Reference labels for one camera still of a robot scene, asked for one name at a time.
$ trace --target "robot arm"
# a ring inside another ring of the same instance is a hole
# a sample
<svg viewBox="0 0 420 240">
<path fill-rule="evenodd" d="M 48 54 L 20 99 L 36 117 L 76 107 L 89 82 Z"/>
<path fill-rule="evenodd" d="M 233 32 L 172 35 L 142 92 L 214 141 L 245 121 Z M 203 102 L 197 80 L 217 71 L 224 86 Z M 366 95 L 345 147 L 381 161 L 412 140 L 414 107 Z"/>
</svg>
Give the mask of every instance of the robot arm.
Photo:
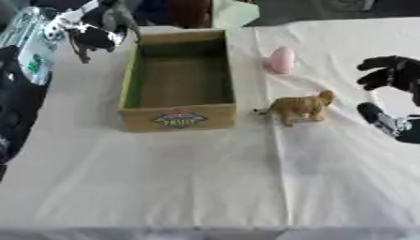
<svg viewBox="0 0 420 240">
<path fill-rule="evenodd" d="M 420 62 L 399 56 L 375 57 L 365 60 L 359 70 L 379 68 L 357 82 L 365 90 L 391 86 L 412 93 L 412 101 L 420 106 Z M 393 118 L 378 106 L 365 102 L 357 106 L 364 119 L 385 134 L 403 143 L 420 143 L 420 115 Z"/>
<path fill-rule="evenodd" d="M 0 35 L 0 181 L 7 163 L 20 152 L 38 118 L 53 78 L 57 48 L 66 37 L 86 50 L 109 52 L 124 41 L 130 26 L 118 19 L 118 14 L 126 14 L 121 13 L 122 0 L 113 1 L 117 5 L 108 6 L 104 13 L 108 14 L 106 27 L 113 30 L 81 21 L 87 12 L 101 7 L 98 0 L 93 0 L 54 17 L 50 8 L 27 7 Z M 87 63 L 86 52 L 80 57 Z"/>
</svg>

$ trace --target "brown object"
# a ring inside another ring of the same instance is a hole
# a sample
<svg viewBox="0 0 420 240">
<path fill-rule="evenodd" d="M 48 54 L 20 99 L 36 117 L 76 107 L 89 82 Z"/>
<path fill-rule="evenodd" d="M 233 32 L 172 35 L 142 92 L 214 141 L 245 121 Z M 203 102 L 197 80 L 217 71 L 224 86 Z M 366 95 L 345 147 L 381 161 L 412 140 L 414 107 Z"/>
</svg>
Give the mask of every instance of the brown object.
<svg viewBox="0 0 420 240">
<path fill-rule="evenodd" d="M 322 91 L 318 96 L 310 97 L 282 97 L 276 99 L 268 110 L 254 110 L 255 113 L 277 113 L 286 127 L 292 127 L 292 117 L 322 121 L 321 111 L 334 100 L 334 93 L 330 90 Z"/>
<path fill-rule="evenodd" d="M 210 27 L 211 0 L 167 0 L 171 20 L 184 28 Z"/>
<path fill-rule="evenodd" d="M 235 100 L 224 31 L 144 36 L 119 112 L 130 131 L 228 128 Z"/>
</svg>

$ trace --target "pink ball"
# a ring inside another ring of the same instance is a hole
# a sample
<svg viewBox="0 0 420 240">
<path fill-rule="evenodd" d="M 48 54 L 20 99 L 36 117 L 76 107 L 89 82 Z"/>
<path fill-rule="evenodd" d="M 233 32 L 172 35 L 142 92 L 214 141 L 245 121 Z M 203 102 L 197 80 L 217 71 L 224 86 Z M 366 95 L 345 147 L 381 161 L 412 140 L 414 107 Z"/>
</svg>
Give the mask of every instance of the pink ball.
<svg viewBox="0 0 420 240">
<path fill-rule="evenodd" d="M 290 47 L 280 47 L 268 58 L 267 65 L 277 74 L 289 74 L 294 68 L 294 61 L 294 51 Z"/>
</svg>

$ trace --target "toy tiger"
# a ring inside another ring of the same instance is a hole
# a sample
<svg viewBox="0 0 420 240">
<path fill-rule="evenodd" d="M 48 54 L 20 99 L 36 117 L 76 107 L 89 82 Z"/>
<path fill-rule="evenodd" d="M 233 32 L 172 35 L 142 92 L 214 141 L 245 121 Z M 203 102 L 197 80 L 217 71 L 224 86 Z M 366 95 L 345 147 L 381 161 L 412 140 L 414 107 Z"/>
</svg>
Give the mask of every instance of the toy tiger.
<svg viewBox="0 0 420 240">
<path fill-rule="evenodd" d="M 318 96 L 310 97 L 283 97 L 276 99 L 268 110 L 254 109 L 255 113 L 267 114 L 275 112 L 286 127 L 293 127 L 292 117 L 322 121 L 323 107 L 330 105 L 334 100 L 334 93 L 329 90 L 322 91 Z"/>
</svg>

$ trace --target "crate label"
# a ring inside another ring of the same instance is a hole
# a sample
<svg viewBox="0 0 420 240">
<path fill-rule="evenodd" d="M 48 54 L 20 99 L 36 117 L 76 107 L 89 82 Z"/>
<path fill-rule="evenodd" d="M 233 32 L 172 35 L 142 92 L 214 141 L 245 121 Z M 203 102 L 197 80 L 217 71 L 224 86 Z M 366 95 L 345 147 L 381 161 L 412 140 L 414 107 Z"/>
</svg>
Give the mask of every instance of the crate label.
<svg viewBox="0 0 420 240">
<path fill-rule="evenodd" d="M 159 116 L 154 122 L 172 128 L 188 128 L 191 125 L 195 125 L 205 120 L 207 120 L 205 116 L 198 115 L 194 112 L 172 110 Z"/>
</svg>

